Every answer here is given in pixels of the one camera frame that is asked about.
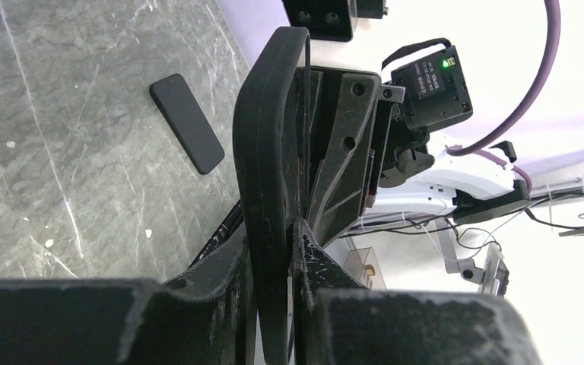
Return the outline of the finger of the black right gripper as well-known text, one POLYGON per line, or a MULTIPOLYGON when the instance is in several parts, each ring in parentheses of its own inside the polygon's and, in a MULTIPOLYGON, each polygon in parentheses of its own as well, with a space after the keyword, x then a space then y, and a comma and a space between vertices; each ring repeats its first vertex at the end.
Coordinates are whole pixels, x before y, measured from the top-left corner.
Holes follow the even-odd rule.
POLYGON ((309 224, 326 247, 363 212, 380 76, 323 72, 322 108, 313 147, 318 156, 309 224))
POLYGON ((310 68, 298 68, 295 72, 295 81, 299 213, 308 221, 317 170, 313 158, 317 157, 318 153, 315 152, 313 145, 318 133, 318 120, 322 108, 324 74, 310 68))

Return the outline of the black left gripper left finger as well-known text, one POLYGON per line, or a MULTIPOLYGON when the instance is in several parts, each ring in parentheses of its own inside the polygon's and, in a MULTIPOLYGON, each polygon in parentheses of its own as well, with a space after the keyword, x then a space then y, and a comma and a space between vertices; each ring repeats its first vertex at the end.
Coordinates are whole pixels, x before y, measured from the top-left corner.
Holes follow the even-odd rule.
POLYGON ((0 279, 0 364, 246 364, 255 330, 243 228, 165 284, 0 279))

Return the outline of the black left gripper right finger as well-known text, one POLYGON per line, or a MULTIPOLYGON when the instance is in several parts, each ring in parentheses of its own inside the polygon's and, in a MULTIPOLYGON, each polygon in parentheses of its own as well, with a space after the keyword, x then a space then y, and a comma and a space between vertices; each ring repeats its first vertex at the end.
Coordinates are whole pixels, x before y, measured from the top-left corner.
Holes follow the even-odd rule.
POLYGON ((486 294, 364 287, 292 228, 298 364, 539 364, 515 308, 486 294))

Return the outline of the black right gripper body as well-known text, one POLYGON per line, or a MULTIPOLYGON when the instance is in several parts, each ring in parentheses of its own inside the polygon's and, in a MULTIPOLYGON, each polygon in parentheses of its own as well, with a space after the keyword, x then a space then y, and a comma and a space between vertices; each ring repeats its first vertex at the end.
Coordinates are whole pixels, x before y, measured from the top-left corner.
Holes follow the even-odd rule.
POLYGON ((382 125, 373 133, 370 189, 400 186, 429 170, 435 164, 427 148, 431 134, 472 116, 461 62, 448 39, 402 46, 381 67, 437 45, 442 48, 392 70, 382 85, 377 109, 382 125))

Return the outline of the black smartphone silver edge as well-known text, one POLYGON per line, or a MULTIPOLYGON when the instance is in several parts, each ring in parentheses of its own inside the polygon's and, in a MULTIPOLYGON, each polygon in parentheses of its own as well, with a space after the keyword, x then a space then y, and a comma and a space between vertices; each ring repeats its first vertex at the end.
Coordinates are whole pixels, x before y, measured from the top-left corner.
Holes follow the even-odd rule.
POLYGON ((284 140, 307 119, 309 31, 279 27, 243 82, 233 115, 233 156, 251 255, 262 349, 267 364, 287 364, 290 249, 284 140))

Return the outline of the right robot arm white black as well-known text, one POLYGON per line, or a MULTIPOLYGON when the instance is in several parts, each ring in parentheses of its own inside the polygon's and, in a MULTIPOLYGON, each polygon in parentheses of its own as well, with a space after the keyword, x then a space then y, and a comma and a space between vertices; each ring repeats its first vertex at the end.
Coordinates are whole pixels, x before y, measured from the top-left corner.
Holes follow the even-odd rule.
POLYGON ((360 21, 380 19, 383 1, 285 1, 293 27, 309 32, 297 73, 307 114, 304 217, 322 245, 367 216, 386 229, 392 213, 429 214, 457 224, 525 207, 531 183, 509 141, 455 157, 444 129, 473 113, 455 46, 436 37, 357 62, 343 46, 360 21))

